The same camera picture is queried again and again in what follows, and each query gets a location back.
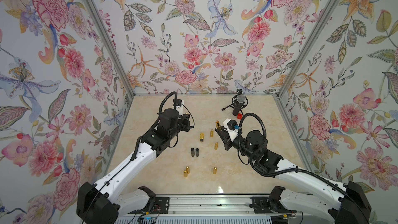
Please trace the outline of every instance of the beige marble table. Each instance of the beige marble table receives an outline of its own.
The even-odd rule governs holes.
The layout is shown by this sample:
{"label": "beige marble table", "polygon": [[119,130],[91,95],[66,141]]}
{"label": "beige marble table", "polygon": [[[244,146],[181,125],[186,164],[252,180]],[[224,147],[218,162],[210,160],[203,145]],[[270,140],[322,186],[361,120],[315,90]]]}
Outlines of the beige marble table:
{"label": "beige marble table", "polygon": [[[226,118],[231,118],[239,123],[232,115],[232,108],[221,111],[221,108],[230,104],[231,97],[232,95],[179,96],[191,111],[195,128],[189,132],[180,132],[176,147],[167,148],[148,164],[123,193],[133,192],[140,186],[147,186],[156,194],[267,193],[276,185],[302,192],[287,182],[260,176],[250,165],[243,165],[239,161],[234,148],[227,152],[216,132],[210,137],[210,130],[215,128],[216,120],[222,124]],[[134,150],[137,138],[156,120],[163,98],[164,96],[134,98],[109,171]],[[272,96],[249,95],[248,99],[249,104],[243,112],[254,112],[263,120],[267,129],[268,148],[302,167]],[[172,99],[169,99],[163,110],[171,107]],[[255,118],[247,117],[242,127],[243,136],[255,129],[261,130],[260,124]],[[205,133],[204,142],[200,142],[201,132]],[[215,142],[218,142],[217,150],[214,149]],[[199,148],[199,157],[191,156],[192,147]],[[183,171],[186,166],[190,167],[190,174],[185,178]],[[217,167],[215,175],[212,173],[213,167]]]}

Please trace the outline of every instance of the marble floor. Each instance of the marble floor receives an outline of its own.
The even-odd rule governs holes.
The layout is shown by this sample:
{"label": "marble floor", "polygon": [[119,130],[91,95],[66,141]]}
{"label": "marble floor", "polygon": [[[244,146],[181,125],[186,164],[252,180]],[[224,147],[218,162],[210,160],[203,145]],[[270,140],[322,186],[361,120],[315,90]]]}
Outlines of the marble floor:
{"label": "marble floor", "polygon": [[[215,128],[216,120],[222,124],[226,118],[231,118],[239,123],[232,115],[232,108],[221,111],[221,108],[230,104],[231,97],[232,95],[179,96],[192,113],[195,128],[189,132],[180,132],[176,147],[163,151],[129,183],[123,193],[133,192],[140,186],[147,186],[156,194],[267,193],[276,185],[302,192],[287,182],[260,176],[250,165],[239,161],[234,148],[227,152],[216,132],[210,137],[210,130]],[[156,120],[158,106],[163,98],[134,98],[109,171],[134,150],[137,138]],[[268,149],[303,167],[273,97],[249,95],[248,100],[249,104],[243,112],[254,112],[262,119],[267,129]],[[171,107],[172,100],[169,99],[163,110]],[[261,130],[260,124],[255,118],[247,117],[242,127],[243,136],[246,137],[248,132],[256,129]],[[204,142],[200,142],[201,132],[205,133]],[[214,149],[215,142],[219,143],[217,150]],[[192,147],[199,148],[199,157],[191,156]],[[190,174],[185,178],[183,171],[186,166],[190,167]],[[212,173],[213,167],[217,167],[215,175]]]}

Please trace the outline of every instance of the blue lily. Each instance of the blue lily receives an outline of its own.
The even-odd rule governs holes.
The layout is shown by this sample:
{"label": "blue lily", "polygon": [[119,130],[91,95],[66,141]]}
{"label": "blue lily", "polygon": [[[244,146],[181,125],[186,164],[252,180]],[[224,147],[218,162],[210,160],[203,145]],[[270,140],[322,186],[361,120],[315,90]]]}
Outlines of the blue lily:
{"label": "blue lily", "polygon": [[232,4],[229,4],[228,8],[221,7],[220,11],[218,10],[218,4],[220,0],[209,0],[207,2],[207,7],[211,12],[210,19],[213,20],[214,29],[212,32],[207,33],[206,37],[215,37],[219,28],[224,29],[224,32],[230,36],[236,35],[237,31],[235,31],[232,25],[226,23],[225,20],[228,20],[229,16],[233,12]]}
{"label": "blue lily", "polygon": [[41,114],[41,106],[37,102],[36,97],[42,93],[53,93],[58,89],[61,81],[53,82],[45,80],[42,82],[32,82],[34,79],[32,75],[32,68],[29,64],[18,57],[14,57],[15,63],[10,63],[9,73],[14,77],[9,78],[0,73],[0,89],[4,89],[9,98],[14,98],[17,95],[27,97],[32,103],[32,113],[29,116],[29,121],[33,122]]}

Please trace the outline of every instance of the orange lily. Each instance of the orange lily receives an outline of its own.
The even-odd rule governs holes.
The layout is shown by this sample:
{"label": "orange lily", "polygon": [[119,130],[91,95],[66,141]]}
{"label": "orange lily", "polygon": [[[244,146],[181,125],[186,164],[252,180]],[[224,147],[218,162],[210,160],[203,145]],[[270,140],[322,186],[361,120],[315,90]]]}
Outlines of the orange lily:
{"label": "orange lily", "polygon": [[312,92],[311,81],[313,81],[313,82],[315,82],[315,83],[317,83],[317,82],[316,82],[311,76],[312,76],[312,75],[315,73],[315,71],[318,69],[319,65],[320,65],[320,63],[318,64],[318,66],[316,67],[316,69],[310,73],[310,75],[307,75],[306,73],[299,73],[298,75],[296,75],[296,76],[301,75],[301,78],[304,80],[304,81],[302,81],[302,82],[299,83],[299,84],[302,83],[301,86],[298,86],[298,87],[296,87],[296,88],[302,87],[302,86],[304,86],[304,85],[308,82],[308,84],[310,85],[311,94],[314,95],[313,92]]}
{"label": "orange lily", "polygon": [[154,66],[148,64],[148,62],[151,62],[151,61],[153,61],[153,60],[144,61],[144,57],[142,56],[142,52],[141,52],[141,49],[140,49],[139,46],[138,46],[138,49],[140,50],[140,54],[141,54],[141,62],[134,64],[134,65],[131,67],[129,73],[132,71],[132,69],[133,69],[135,66],[138,66],[138,67],[141,67],[141,66],[142,66],[142,67],[141,67],[141,71],[142,71],[142,69],[144,69],[144,72],[143,72],[143,74],[142,74],[142,76],[141,76],[141,78],[142,78],[142,77],[144,76],[144,74],[145,74],[145,65],[147,65],[147,66],[149,66],[149,67],[154,67]]}

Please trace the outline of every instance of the floral wallpaper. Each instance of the floral wallpaper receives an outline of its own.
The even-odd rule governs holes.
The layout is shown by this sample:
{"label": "floral wallpaper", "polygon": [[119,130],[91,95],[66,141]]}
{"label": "floral wallpaper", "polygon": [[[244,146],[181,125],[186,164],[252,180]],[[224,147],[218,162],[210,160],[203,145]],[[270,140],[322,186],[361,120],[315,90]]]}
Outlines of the floral wallpaper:
{"label": "floral wallpaper", "polygon": [[282,102],[312,169],[361,185],[369,222],[398,222],[396,0],[340,0]]}
{"label": "floral wallpaper", "polygon": [[94,0],[136,93],[275,93],[328,0]]}
{"label": "floral wallpaper", "polygon": [[0,223],[80,221],[131,99],[81,0],[0,0]]}

